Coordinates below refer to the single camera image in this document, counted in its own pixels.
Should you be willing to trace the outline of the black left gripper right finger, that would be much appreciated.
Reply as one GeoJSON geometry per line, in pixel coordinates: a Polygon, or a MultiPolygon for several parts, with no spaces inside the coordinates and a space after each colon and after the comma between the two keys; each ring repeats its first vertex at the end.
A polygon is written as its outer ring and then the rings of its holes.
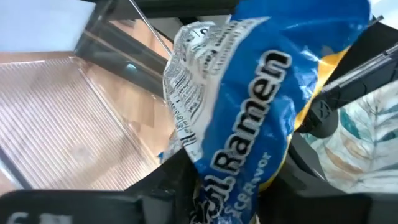
{"type": "Polygon", "coordinates": [[[333,187],[317,153],[295,133],[257,214],[260,224],[398,224],[398,194],[347,194],[333,187]]]}

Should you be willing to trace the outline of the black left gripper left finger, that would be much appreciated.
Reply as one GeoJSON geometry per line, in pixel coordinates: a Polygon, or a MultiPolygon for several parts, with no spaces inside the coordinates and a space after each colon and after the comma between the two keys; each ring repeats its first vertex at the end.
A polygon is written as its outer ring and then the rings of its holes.
{"type": "Polygon", "coordinates": [[[188,224],[197,172],[184,151],[126,190],[16,190],[0,224],[188,224]]]}

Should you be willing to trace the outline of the blue Maruchan ramen packet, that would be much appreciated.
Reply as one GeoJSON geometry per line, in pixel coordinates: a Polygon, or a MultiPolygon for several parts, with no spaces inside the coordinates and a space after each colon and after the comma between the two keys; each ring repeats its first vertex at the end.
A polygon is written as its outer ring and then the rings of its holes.
{"type": "Polygon", "coordinates": [[[224,24],[180,28],[164,70],[169,159],[200,178],[188,224],[255,224],[310,103],[371,18],[369,0],[242,0],[224,24]]]}

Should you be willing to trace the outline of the leaf-patterned cloth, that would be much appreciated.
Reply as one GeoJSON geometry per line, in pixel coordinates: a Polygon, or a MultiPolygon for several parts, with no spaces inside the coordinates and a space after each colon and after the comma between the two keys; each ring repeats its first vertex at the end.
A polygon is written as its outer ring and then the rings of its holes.
{"type": "Polygon", "coordinates": [[[340,108],[330,137],[303,137],[332,186],[398,194],[398,80],[340,108]]]}

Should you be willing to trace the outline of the clear plastic bin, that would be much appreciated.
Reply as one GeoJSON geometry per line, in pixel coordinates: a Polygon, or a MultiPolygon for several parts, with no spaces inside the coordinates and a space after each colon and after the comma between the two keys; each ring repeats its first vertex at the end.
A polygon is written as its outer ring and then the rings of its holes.
{"type": "Polygon", "coordinates": [[[123,190],[156,169],[172,46],[137,0],[0,0],[0,195],[123,190]]]}

